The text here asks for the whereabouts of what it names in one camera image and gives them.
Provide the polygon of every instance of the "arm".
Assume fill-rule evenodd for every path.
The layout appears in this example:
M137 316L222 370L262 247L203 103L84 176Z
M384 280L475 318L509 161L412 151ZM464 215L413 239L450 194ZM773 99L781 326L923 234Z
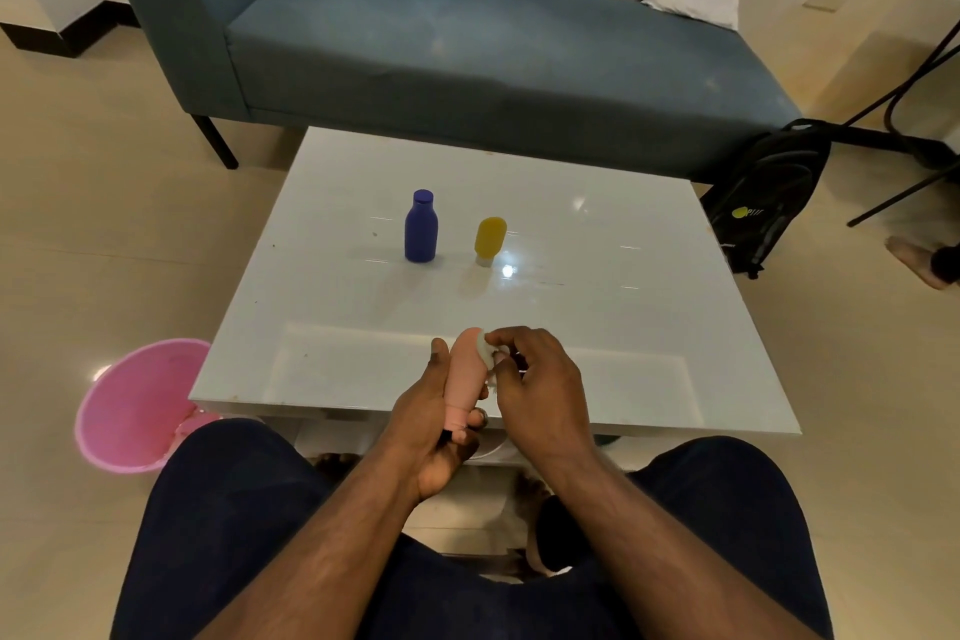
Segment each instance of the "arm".
M512 359L496 367L508 435L576 519L645 637L816 640L596 450L580 370L553 334L514 327L487 340L529 367L522 380Z
M442 339L431 352L376 445L198 640L354 637L407 517L476 450L472 430L437 445L450 355ZM469 417L484 420L479 409Z

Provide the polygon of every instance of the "pink trash bin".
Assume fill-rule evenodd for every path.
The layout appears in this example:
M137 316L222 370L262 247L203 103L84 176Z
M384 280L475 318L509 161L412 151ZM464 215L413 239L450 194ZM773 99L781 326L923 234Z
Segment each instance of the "pink trash bin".
M187 400L208 352L201 339L167 339L103 372L77 411L74 437L83 457L112 473L161 469L186 436L220 419Z

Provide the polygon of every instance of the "bare foot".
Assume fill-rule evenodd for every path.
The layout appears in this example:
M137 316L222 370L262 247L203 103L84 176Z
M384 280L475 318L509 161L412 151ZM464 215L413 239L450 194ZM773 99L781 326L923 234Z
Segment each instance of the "bare foot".
M513 500L515 501L516 515L527 525L527 564L534 572L547 577L555 573L546 568L540 558L537 548L537 519L540 517L544 501L550 498L550 489L539 478L525 475L522 471L516 474L513 483Z
M317 473L331 484L339 484L360 463L360 456L354 452L325 452L314 464Z
M887 238L887 250L892 253L898 261L906 266L907 269L918 275L920 280L929 287L942 291L950 284L937 276L930 270L930 259L933 252L926 248L914 245L909 240L891 235Z

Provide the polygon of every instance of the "hand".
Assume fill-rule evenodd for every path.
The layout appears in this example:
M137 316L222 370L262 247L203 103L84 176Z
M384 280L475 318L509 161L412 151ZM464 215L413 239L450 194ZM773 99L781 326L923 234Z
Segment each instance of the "hand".
M591 419L580 370L557 337L546 329L507 327L490 331L486 342L506 345L526 359L494 355L496 402L510 440L547 478L557 459L579 461L595 453Z
M476 452L476 431L487 424L486 413L474 407L466 419L469 429L457 430L449 441L438 444L444 431L448 372L450 350L445 341L434 339L423 376L397 399L390 423L377 441L377 448L392 452L403 465L409 465L418 502L440 493L450 482L463 462ZM480 399L485 397L486 386Z

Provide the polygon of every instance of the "pink object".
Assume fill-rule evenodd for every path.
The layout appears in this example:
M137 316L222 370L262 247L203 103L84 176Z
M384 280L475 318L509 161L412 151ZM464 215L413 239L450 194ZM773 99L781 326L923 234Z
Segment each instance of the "pink object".
M467 416L477 404L487 380L487 366L477 351L477 338L482 332L480 327L463 330L450 348L450 371L443 390L444 430L453 432L467 427Z
M167 339L103 372L77 411L73 433L83 457L112 473L161 469L186 436L220 419L187 400L208 352L200 339Z

